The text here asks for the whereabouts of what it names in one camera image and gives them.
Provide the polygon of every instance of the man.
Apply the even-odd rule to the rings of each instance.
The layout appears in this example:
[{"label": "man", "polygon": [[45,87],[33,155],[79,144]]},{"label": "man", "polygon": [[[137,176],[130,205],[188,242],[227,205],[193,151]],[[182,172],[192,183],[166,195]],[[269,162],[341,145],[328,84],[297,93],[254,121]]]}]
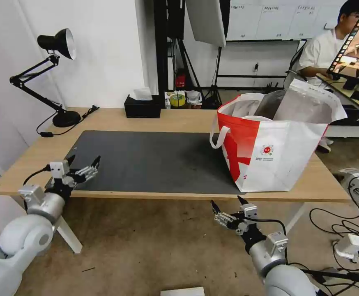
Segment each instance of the man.
[{"label": "man", "polygon": [[[308,83],[320,86],[322,82],[316,77],[320,73],[329,77],[327,69],[343,46],[349,33],[359,20],[359,0],[347,0],[340,9],[338,24],[312,40],[307,41],[295,71],[307,78]],[[318,150],[329,153],[332,140],[322,138]]]}]

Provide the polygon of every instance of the lamp shade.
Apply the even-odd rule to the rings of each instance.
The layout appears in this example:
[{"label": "lamp shade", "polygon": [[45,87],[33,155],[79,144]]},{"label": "lamp shade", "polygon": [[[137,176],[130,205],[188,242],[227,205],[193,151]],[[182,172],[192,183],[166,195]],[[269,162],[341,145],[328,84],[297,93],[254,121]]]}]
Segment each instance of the lamp shade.
[{"label": "lamp shade", "polygon": [[59,51],[66,58],[75,60],[76,48],[70,29],[62,29],[55,36],[40,35],[37,43],[42,49]]}]

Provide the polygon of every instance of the shoe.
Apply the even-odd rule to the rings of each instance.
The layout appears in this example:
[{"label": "shoe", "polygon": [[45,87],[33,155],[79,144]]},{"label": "shoe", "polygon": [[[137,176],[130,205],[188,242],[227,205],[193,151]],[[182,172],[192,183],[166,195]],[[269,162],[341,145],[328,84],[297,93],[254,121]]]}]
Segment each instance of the shoe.
[{"label": "shoe", "polygon": [[321,153],[330,153],[331,148],[329,147],[329,145],[327,144],[327,139],[326,138],[322,138],[319,141],[318,147],[316,148],[317,151],[321,152]]},{"label": "shoe", "polygon": [[326,144],[327,145],[332,145],[333,143],[334,143],[333,140],[330,140],[330,139],[326,138]]}]

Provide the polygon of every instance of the red and white bag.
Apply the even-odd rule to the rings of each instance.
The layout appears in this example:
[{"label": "red and white bag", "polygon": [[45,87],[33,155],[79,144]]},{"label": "red and white bag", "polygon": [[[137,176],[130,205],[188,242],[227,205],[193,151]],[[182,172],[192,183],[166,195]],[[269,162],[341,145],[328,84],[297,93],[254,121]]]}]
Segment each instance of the red and white bag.
[{"label": "red and white bag", "polygon": [[292,189],[328,124],[347,117],[334,94],[296,79],[287,91],[240,95],[217,114],[210,143],[222,147],[241,192]]}]

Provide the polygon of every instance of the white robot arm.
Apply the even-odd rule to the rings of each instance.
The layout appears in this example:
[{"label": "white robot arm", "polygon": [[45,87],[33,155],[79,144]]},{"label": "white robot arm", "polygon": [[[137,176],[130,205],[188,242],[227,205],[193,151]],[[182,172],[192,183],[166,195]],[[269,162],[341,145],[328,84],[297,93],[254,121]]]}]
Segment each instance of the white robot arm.
[{"label": "white robot arm", "polygon": [[286,265],[285,250],[288,238],[283,232],[264,236],[257,228],[258,208],[238,197],[241,211],[221,212],[211,201],[214,220],[236,231],[245,242],[245,250],[252,257],[258,275],[265,285],[267,296],[315,296],[314,285],[300,269]]},{"label": "white robot arm", "polygon": [[15,294],[25,269],[50,245],[72,190],[97,174],[100,157],[81,170],[69,168],[73,160],[71,157],[47,166],[53,179],[52,187],[45,192],[36,185],[25,185],[19,190],[28,214],[11,221],[0,235],[0,296]]}]

